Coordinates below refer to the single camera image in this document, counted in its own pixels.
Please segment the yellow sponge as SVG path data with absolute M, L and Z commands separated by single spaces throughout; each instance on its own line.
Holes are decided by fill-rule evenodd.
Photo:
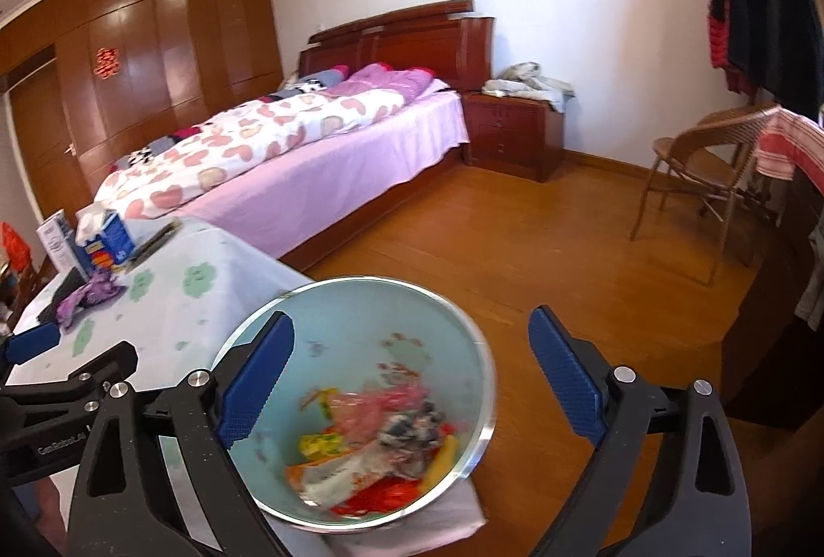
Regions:
M 457 437 L 453 434 L 447 434 L 430 461 L 423 478 L 420 479 L 418 486 L 420 494 L 429 493 L 449 474 L 453 469 L 455 458 L 457 458 L 457 449 Z

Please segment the crumpled clothes on nightstand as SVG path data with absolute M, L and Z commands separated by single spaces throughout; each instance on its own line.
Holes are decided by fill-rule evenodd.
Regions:
M 521 62 L 506 67 L 483 84 L 482 93 L 490 97 L 549 102 L 557 112 L 564 112 L 567 104 L 575 98 L 570 83 L 545 76 L 541 65 L 536 62 Z

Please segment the wooden bed with headboard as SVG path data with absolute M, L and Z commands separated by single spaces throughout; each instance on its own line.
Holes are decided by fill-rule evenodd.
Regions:
M 473 0 L 433 2 L 353 20 L 310 36 L 299 55 L 299 72 L 306 75 L 335 63 L 353 69 L 372 62 L 401 69 L 419 65 L 459 93 L 469 93 L 492 75 L 494 23 L 476 13 Z M 314 267 L 458 167 L 464 154 L 462 148 L 451 148 L 412 181 L 390 187 L 279 260 L 299 271 Z

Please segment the black foam net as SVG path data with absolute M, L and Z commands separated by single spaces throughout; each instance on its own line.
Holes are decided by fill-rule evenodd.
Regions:
M 84 287 L 85 277 L 78 268 L 71 268 L 63 277 L 53 295 L 51 295 L 49 305 L 38 315 L 38 323 L 59 323 L 59 307 L 68 297 L 71 297 L 77 289 Z

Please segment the dark wooden cabinet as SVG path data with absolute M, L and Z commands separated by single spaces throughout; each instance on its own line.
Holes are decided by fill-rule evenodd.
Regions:
M 796 172 L 763 264 L 722 341 L 720 401 L 740 421 L 798 430 L 822 408 L 822 328 L 796 314 L 822 277 L 822 193 Z

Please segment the cloud pattern tablecloth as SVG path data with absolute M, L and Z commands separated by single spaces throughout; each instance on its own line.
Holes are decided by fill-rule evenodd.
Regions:
M 138 390 L 172 387 L 210 368 L 236 328 L 260 307 L 311 284 L 212 225 L 187 221 L 152 257 L 120 275 L 126 292 L 81 313 L 56 348 L 18 366 L 17 384 L 61 381 L 118 342 L 137 351 Z M 471 479 L 395 524 L 348 536 L 321 536 L 268 517 L 298 555 L 414 555 L 467 539 L 485 516 Z

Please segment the hanging dark clothes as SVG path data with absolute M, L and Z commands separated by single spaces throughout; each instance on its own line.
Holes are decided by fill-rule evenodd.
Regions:
M 822 27 L 814 0 L 710 0 L 710 59 L 728 90 L 765 91 L 817 120 L 822 108 Z

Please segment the wooden wardrobe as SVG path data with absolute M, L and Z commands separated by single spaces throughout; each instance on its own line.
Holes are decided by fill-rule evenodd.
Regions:
M 119 51 L 108 80 L 99 48 Z M 8 104 L 49 62 L 91 200 L 117 158 L 284 79 L 271 0 L 44 0 L 2 29 Z

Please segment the purple blanket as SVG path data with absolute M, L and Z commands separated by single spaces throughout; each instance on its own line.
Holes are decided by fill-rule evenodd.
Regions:
M 324 90 L 332 98 L 351 97 L 371 90 L 390 90 L 400 94 L 405 104 L 414 102 L 429 89 L 434 71 L 426 67 L 392 69 L 382 62 L 373 62 L 352 73 L 347 80 Z

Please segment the purple wrapper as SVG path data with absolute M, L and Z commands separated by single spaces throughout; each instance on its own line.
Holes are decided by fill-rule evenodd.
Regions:
M 91 278 L 57 302 L 56 321 L 61 328 L 70 328 L 81 311 L 113 301 L 126 292 L 109 268 L 96 268 Z

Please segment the white paper box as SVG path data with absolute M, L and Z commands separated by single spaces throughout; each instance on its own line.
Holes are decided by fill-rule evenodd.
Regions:
M 63 210 L 57 210 L 55 214 L 45 218 L 37 228 L 37 235 L 57 271 L 70 271 L 73 268 L 82 270 L 75 253 L 73 231 Z

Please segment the purple bed sheet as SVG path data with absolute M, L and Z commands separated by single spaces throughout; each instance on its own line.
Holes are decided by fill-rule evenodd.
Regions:
M 468 141 L 461 97 L 434 89 L 391 118 L 269 160 L 176 210 L 274 258 L 436 167 Z

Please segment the plaid cloth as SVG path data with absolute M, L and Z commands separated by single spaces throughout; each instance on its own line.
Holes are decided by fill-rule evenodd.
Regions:
M 419 408 L 391 413 L 377 434 L 391 473 L 409 480 L 423 478 L 444 439 L 444 413 L 430 399 Z

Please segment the wooden door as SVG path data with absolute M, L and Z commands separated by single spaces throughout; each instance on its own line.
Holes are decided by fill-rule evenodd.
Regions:
M 10 91 L 15 135 L 29 187 L 43 217 L 59 210 L 75 225 L 75 214 L 91 193 L 65 119 L 59 73 L 49 62 Z

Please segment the red striped towel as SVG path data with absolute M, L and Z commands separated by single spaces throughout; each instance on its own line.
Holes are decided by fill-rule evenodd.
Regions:
M 806 116 L 775 108 L 754 150 L 756 171 L 778 181 L 792 181 L 800 169 L 824 192 L 824 132 Z

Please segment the wicker folding chair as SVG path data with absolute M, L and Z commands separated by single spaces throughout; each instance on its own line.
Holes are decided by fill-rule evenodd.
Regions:
M 656 138 L 652 143 L 655 160 L 642 189 L 630 239 L 637 238 L 640 232 L 652 192 L 661 195 L 661 210 L 673 193 L 696 196 L 701 201 L 701 210 L 720 224 L 707 280 L 708 285 L 714 284 L 734 211 L 744 200 L 739 193 L 739 183 L 749 168 L 757 140 L 780 109 L 779 105 L 772 104 L 715 111 L 675 137 Z

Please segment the yellow white plastic bag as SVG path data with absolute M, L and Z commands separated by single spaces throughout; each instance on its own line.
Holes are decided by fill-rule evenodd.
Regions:
M 302 502 L 329 510 L 387 478 L 392 468 L 394 455 L 380 444 L 369 444 L 335 457 L 290 465 L 285 479 Z

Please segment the wooden nightstand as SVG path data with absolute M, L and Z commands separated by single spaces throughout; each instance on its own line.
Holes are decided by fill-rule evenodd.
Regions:
M 547 101 L 465 93 L 461 97 L 471 167 L 546 182 L 564 153 L 564 115 Z

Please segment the red double happiness decal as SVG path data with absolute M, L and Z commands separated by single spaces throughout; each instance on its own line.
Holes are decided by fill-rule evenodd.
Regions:
M 119 72 L 119 51 L 116 48 L 99 48 L 95 54 L 94 75 L 100 80 L 108 80 Z

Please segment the pink cellophane wrapper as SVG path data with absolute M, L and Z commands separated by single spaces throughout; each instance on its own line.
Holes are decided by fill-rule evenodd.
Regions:
M 394 413 L 422 408 L 427 394 L 429 391 L 420 382 L 338 392 L 328 400 L 331 425 L 349 443 L 367 443 L 379 434 L 385 421 Z

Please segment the cow pattern pillow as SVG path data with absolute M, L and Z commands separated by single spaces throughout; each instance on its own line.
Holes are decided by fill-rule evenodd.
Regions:
M 285 80 L 277 90 L 264 94 L 261 101 L 274 102 L 286 100 L 287 98 L 299 96 L 299 94 L 317 93 L 317 91 L 327 90 L 344 81 L 349 76 L 347 65 L 335 65 L 330 69 L 324 69 L 316 73 L 309 73 L 306 76 L 291 76 Z

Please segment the red gift bag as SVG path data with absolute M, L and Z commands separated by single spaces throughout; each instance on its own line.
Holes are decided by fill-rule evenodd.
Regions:
M 8 260 L 10 260 L 11 268 L 21 274 L 27 270 L 32 264 L 31 248 L 22 239 L 14 228 L 8 222 L 2 224 L 2 246 L 6 250 Z

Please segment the heart pattern quilt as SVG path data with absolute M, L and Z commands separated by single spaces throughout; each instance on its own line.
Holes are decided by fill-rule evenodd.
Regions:
M 95 201 L 123 218 L 158 218 L 269 160 L 376 125 L 405 105 L 401 93 L 388 89 L 245 102 L 148 163 L 112 172 Z

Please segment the red foam net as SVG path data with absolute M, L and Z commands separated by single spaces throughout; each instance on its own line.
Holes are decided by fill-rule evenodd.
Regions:
M 387 476 L 356 493 L 347 501 L 332 507 L 331 511 L 338 516 L 355 516 L 355 518 L 391 514 L 391 512 L 409 506 L 419 497 L 420 484 L 417 480 Z

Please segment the blue milk carton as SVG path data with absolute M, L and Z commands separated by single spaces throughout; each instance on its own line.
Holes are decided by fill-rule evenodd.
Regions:
M 94 268 L 116 270 L 135 252 L 134 240 L 120 215 L 102 203 L 87 205 L 77 214 L 75 243 Z

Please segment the light blue trash bin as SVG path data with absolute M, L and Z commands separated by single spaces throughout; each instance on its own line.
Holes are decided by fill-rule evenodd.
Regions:
M 449 299 L 409 282 L 313 282 L 247 317 L 222 349 L 281 313 L 294 348 L 230 458 L 260 510 L 305 531 L 400 521 L 469 478 L 496 417 L 486 338 Z

